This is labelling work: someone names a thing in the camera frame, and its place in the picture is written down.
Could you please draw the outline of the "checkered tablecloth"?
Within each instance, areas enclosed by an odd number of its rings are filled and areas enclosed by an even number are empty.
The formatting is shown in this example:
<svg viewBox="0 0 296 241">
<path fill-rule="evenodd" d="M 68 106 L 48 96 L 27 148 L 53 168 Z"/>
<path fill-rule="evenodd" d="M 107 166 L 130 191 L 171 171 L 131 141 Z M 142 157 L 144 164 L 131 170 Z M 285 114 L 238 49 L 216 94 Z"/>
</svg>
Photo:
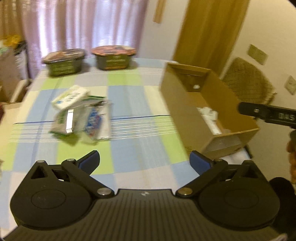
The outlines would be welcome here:
<svg viewBox="0 0 296 241">
<path fill-rule="evenodd" d="M 60 164 L 92 150 L 100 154 L 93 176 L 114 188 L 178 188 L 196 177 L 191 151 L 224 157 L 257 132 L 237 106 L 212 70 L 178 63 L 138 59 L 130 69 L 60 78 L 42 72 L 1 148 L 1 193 L 37 160 Z"/>
</svg>

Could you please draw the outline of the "white green small box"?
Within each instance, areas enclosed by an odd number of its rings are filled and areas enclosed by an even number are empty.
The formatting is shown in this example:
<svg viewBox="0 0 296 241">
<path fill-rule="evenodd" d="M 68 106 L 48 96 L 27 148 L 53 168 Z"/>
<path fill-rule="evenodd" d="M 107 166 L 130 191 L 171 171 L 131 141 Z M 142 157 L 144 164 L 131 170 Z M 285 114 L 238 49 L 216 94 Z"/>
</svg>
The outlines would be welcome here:
<svg viewBox="0 0 296 241">
<path fill-rule="evenodd" d="M 70 108 L 73 104 L 83 100 L 88 97 L 89 90 L 81 87 L 79 85 L 73 85 L 58 97 L 56 97 L 52 102 L 52 106 L 58 110 L 64 110 Z"/>
</svg>

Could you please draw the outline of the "left green instant noodle bowl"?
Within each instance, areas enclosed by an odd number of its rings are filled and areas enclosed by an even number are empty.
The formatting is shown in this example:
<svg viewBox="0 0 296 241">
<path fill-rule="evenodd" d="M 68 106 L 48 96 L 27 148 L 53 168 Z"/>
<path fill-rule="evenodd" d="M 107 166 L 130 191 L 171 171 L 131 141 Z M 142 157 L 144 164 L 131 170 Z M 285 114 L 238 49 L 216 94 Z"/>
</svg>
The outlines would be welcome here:
<svg viewBox="0 0 296 241">
<path fill-rule="evenodd" d="M 48 68 L 49 76 L 58 77 L 81 71 L 85 56 L 84 49 L 67 49 L 49 53 L 42 58 L 42 63 Z"/>
</svg>

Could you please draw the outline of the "wall switch plate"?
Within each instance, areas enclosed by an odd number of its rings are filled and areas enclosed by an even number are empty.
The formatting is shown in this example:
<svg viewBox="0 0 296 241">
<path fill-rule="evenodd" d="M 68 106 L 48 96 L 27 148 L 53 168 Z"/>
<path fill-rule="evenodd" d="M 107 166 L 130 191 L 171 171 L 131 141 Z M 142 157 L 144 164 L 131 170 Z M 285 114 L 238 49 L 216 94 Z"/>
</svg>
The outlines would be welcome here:
<svg viewBox="0 0 296 241">
<path fill-rule="evenodd" d="M 252 44 L 249 45 L 247 54 L 260 65 L 265 65 L 268 58 L 268 55 L 264 51 L 258 49 Z"/>
</svg>

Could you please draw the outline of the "green instant noodle bowl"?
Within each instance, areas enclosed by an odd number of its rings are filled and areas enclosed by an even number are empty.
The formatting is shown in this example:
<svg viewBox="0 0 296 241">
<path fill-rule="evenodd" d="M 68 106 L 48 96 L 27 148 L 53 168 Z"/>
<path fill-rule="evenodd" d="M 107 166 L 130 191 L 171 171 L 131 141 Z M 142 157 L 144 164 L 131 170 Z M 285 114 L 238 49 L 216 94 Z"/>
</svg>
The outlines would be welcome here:
<svg viewBox="0 0 296 241">
<path fill-rule="evenodd" d="M 84 49 L 67 49 L 49 53 L 42 58 L 42 63 L 48 68 L 49 76 L 58 77 L 81 71 L 85 56 Z"/>
<path fill-rule="evenodd" d="M 124 45 L 106 45 L 91 49 L 91 54 L 96 59 L 96 66 L 100 70 L 126 69 L 136 53 L 135 48 Z"/>
</svg>

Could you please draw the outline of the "brown cardboard box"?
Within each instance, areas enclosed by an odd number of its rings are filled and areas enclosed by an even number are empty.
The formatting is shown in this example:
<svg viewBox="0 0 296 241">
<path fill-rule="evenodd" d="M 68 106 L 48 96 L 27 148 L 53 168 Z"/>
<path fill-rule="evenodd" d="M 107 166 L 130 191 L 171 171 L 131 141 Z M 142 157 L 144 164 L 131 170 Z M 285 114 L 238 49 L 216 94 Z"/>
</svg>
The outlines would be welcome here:
<svg viewBox="0 0 296 241">
<path fill-rule="evenodd" d="M 243 148 L 259 131 L 252 117 L 238 112 L 239 99 L 210 69 L 168 63 L 160 89 L 187 153 L 222 158 Z M 205 106 L 218 113 L 221 135 L 212 134 L 197 110 Z M 205 153 L 214 138 L 225 136 L 237 136 L 242 144 Z"/>
</svg>

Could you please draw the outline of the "yellow plastic bag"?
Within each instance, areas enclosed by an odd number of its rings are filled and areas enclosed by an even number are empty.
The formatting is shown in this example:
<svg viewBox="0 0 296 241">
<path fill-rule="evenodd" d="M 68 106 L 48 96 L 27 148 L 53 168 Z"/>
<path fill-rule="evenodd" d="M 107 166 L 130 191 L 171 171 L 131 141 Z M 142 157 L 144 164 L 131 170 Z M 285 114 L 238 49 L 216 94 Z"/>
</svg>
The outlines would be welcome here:
<svg viewBox="0 0 296 241">
<path fill-rule="evenodd" d="M 11 48 L 16 48 L 17 45 L 21 42 L 22 38 L 20 35 L 9 35 L 3 40 L 3 45 Z"/>
</svg>

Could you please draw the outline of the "silver green foil pouch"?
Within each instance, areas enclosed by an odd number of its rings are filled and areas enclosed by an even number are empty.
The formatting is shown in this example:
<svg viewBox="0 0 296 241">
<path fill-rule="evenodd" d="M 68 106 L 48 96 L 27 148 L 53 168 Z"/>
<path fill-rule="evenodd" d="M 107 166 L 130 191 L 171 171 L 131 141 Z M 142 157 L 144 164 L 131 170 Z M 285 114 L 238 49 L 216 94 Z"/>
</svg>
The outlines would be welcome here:
<svg viewBox="0 0 296 241">
<path fill-rule="evenodd" d="M 59 135 L 69 135 L 74 133 L 76 119 L 74 109 L 66 109 L 60 111 L 55 116 L 55 121 L 52 123 L 50 132 Z"/>
</svg>

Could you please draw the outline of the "white medicine box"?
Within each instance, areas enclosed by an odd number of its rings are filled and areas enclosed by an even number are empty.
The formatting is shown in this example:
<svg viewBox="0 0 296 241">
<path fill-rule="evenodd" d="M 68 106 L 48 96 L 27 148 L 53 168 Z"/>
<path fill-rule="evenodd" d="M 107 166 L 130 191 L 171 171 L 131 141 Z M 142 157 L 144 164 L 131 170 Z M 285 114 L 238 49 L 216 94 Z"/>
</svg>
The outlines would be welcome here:
<svg viewBox="0 0 296 241">
<path fill-rule="evenodd" d="M 218 113 L 215 110 L 213 110 L 207 106 L 205 106 L 203 108 L 197 108 L 197 110 L 201 114 L 203 120 L 207 124 L 207 126 L 210 129 L 210 131 L 212 132 L 212 134 L 221 135 L 222 132 L 221 132 L 220 128 L 217 126 Z"/>
</svg>

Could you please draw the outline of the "right green instant noodle bowl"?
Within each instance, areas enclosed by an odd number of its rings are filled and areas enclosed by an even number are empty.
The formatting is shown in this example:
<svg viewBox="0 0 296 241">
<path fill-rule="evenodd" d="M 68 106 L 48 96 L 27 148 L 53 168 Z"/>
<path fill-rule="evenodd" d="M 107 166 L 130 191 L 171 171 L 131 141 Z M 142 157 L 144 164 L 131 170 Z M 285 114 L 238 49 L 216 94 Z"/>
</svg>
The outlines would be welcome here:
<svg viewBox="0 0 296 241">
<path fill-rule="evenodd" d="M 135 48 L 124 45 L 106 45 L 91 49 L 91 54 L 96 59 L 96 66 L 100 70 L 126 69 L 136 53 Z"/>
</svg>

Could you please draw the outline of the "pink curtain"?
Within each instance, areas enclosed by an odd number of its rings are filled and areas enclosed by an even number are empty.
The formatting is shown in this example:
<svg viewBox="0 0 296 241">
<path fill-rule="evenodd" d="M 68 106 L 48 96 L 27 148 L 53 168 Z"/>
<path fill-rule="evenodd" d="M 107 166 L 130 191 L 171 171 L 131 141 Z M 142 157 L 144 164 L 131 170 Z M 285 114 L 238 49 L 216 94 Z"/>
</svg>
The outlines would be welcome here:
<svg viewBox="0 0 296 241">
<path fill-rule="evenodd" d="M 1 39 L 27 43 L 30 78 L 50 52 L 104 45 L 138 48 L 147 1 L 1 1 Z"/>
</svg>

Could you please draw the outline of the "clear plastic container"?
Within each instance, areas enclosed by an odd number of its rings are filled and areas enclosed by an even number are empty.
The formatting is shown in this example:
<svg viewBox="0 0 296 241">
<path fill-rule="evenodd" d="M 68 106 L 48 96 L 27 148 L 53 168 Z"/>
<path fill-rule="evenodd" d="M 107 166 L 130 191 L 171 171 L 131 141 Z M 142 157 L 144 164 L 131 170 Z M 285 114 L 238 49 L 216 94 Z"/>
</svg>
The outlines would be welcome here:
<svg viewBox="0 0 296 241">
<path fill-rule="evenodd" d="M 242 142 L 237 136 L 216 137 L 207 146 L 207 148 L 205 149 L 205 153 L 220 151 L 241 144 Z"/>
</svg>

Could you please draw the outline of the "clear plastic wrapper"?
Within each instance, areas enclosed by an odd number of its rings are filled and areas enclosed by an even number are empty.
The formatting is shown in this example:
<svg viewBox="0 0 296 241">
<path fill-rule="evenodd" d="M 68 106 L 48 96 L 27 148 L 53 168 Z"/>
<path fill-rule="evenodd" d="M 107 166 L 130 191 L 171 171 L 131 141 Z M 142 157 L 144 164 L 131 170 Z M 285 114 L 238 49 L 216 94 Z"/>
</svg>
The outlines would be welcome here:
<svg viewBox="0 0 296 241">
<path fill-rule="evenodd" d="M 99 134 L 98 134 L 97 140 L 94 142 L 91 140 L 88 140 L 88 138 L 86 138 L 85 135 L 83 134 L 83 128 L 85 125 L 86 115 L 88 112 L 87 110 L 88 108 L 91 108 L 91 107 L 99 108 L 99 114 L 102 118 Z M 95 103 L 84 106 L 82 108 L 81 115 L 79 116 L 79 119 L 77 121 L 77 130 L 82 142 L 85 142 L 88 144 L 95 144 L 99 141 L 105 141 L 111 138 L 110 108 L 111 108 L 111 103 L 109 100 L 100 100 Z"/>
</svg>

